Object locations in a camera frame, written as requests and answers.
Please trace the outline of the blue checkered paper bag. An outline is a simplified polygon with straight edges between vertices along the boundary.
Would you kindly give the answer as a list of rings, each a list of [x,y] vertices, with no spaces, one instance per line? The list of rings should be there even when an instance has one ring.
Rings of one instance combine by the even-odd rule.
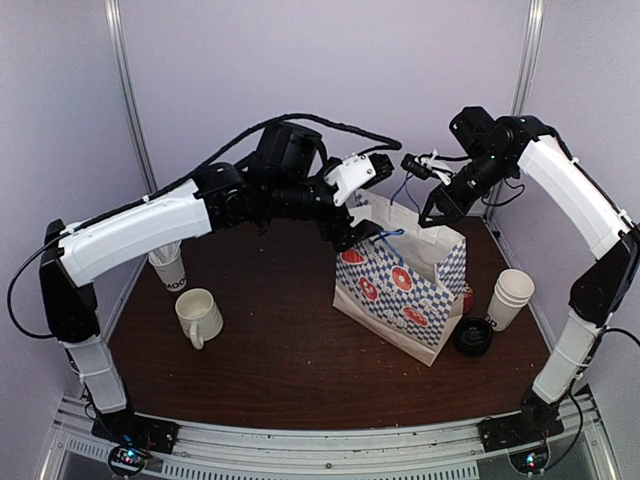
[[[466,237],[367,190],[349,212],[382,232],[336,257],[333,307],[430,367],[463,315]]]

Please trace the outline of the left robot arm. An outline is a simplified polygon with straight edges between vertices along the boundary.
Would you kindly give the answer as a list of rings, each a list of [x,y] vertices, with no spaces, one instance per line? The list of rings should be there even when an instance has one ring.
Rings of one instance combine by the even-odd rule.
[[[116,213],[66,225],[49,224],[39,279],[51,334],[75,362],[106,429],[123,444],[144,424],[130,410],[126,388],[101,337],[94,280],[154,249],[274,219],[313,221],[323,240],[343,252],[380,232],[355,221],[346,202],[388,178],[393,165],[365,151],[327,155],[320,133],[286,121],[261,127],[256,149],[234,164],[207,162],[184,179]]]

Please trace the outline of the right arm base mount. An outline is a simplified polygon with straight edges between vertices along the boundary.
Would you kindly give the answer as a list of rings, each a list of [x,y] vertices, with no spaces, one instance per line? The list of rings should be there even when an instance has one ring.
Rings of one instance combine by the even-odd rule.
[[[486,417],[477,424],[477,428],[486,453],[543,442],[549,436],[564,432],[564,425],[559,418],[533,424],[527,422],[521,412]]]

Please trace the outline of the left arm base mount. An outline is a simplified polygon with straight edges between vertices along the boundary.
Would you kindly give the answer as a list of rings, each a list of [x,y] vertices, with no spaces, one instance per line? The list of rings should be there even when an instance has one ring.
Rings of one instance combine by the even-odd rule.
[[[177,441],[179,425],[122,410],[116,413],[98,413],[91,434],[119,445],[142,451],[171,454]]]

